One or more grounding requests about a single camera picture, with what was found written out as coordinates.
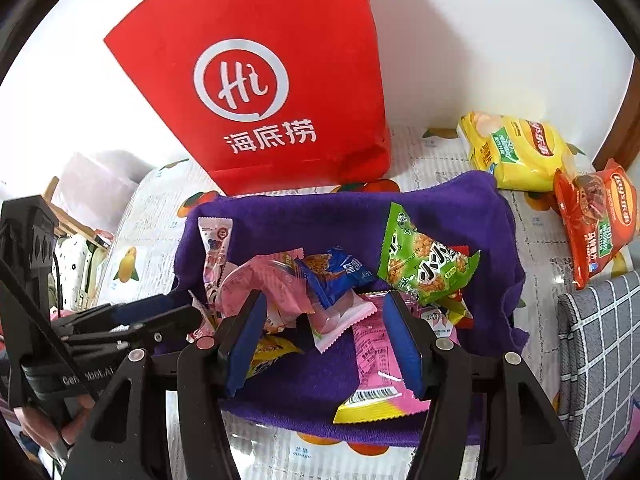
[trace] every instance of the purple cloth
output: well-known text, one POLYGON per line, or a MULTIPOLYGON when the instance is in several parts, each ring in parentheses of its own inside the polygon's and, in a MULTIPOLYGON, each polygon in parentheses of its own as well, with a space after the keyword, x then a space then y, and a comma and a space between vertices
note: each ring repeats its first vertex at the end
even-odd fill
MULTIPOLYGON (((484 355, 521 352, 528 335, 508 321, 525 279, 516 251, 515 223, 494 177, 481 171, 408 193, 219 197, 198 206, 187 218, 175 255, 177 286, 204 293, 205 252, 198 231, 202 216, 233 219, 228 260, 235 264, 256 254, 299 247, 305 254, 318 254, 340 245, 376 272, 390 202, 405 208, 418 231, 445 245, 481 251, 478 269, 465 288, 474 328, 458 331, 461 345, 484 355)), ((388 288, 383 280, 366 287, 388 288)), ((304 323, 299 318, 299 326, 304 323)), ((424 413, 367 424, 332 424, 338 405, 358 386, 353 334, 345 332, 320 355, 309 343, 310 335, 299 332, 305 353, 284 356, 248 380, 224 402, 224 409, 255 422, 349 442, 418 444, 424 413)), ((470 442, 478 442, 477 425, 470 428, 470 442)))

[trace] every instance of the red haidilao bag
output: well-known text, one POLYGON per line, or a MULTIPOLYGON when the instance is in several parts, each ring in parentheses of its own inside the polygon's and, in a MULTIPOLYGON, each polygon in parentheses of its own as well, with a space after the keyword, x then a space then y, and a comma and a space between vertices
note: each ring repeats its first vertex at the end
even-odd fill
POLYGON ((104 41, 227 194, 388 170, 369 0, 144 0, 104 41))

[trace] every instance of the metal screw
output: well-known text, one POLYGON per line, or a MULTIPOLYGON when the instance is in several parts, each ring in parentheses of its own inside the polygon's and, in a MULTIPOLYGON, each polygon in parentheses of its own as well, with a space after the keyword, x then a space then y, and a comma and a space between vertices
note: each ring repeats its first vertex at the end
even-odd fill
POLYGON ((204 337, 201 337, 200 339, 198 339, 196 341, 196 346, 200 349, 200 350, 208 350, 209 348, 211 348, 213 345, 215 345, 215 341, 212 337, 206 335, 204 337))
POLYGON ((136 348, 129 352, 129 361, 137 363, 145 357, 145 351, 142 348, 136 348))
POLYGON ((446 337, 439 337, 436 339, 436 346, 440 350, 451 350, 453 348, 453 341, 451 339, 447 339, 446 337))
POLYGON ((510 365, 519 365, 522 361, 521 357, 516 354, 516 352, 507 352, 504 355, 504 360, 507 361, 510 365))

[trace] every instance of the lay's logo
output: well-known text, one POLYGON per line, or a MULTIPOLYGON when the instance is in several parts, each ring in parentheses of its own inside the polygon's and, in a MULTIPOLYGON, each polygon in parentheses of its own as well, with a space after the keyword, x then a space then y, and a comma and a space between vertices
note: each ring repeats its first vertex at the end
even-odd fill
POLYGON ((618 200, 613 204, 616 216, 625 226, 628 226, 633 220, 628 203, 629 198, 633 196, 631 186, 628 180, 619 173, 613 173, 611 175, 611 183, 611 187, 614 188, 611 190, 611 194, 618 197, 618 200))
POLYGON ((534 146, 538 150, 538 153, 544 156, 553 156, 554 152, 551 151, 551 148, 549 148, 546 142, 545 129, 542 124, 532 123, 531 121, 527 121, 527 123, 531 128, 531 136, 533 137, 534 146))

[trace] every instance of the gray checkered cloth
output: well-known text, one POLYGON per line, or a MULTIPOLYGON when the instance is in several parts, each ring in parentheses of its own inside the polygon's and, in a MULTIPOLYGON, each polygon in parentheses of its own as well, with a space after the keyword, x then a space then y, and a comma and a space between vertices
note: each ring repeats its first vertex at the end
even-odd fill
POLYGON ((558 298, 558 415, 588 480, 620 457, 634 398, 640 400, 640 280, 636 271, 558 298))

